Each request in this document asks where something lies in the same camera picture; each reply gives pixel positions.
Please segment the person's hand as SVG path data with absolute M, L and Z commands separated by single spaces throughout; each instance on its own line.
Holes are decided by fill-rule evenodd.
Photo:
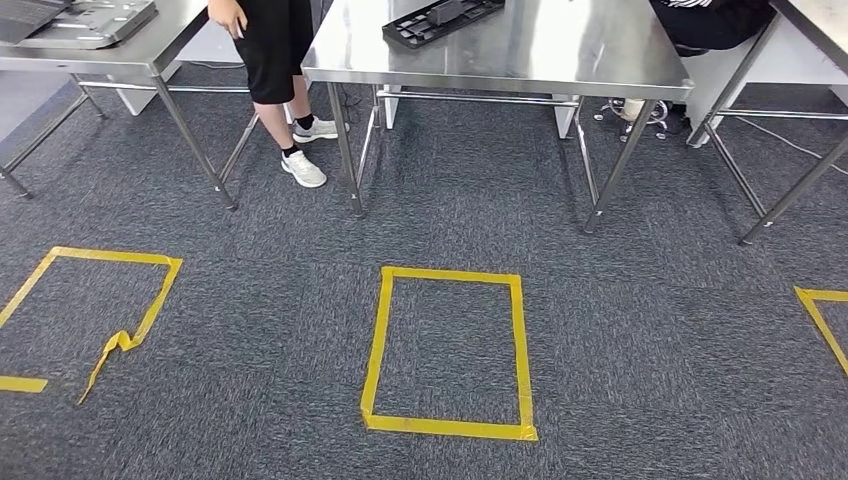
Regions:
M 208 0 L 209 19 L 224 28 L 233 39 L 243 39 L 247 16 L 237 0 Z

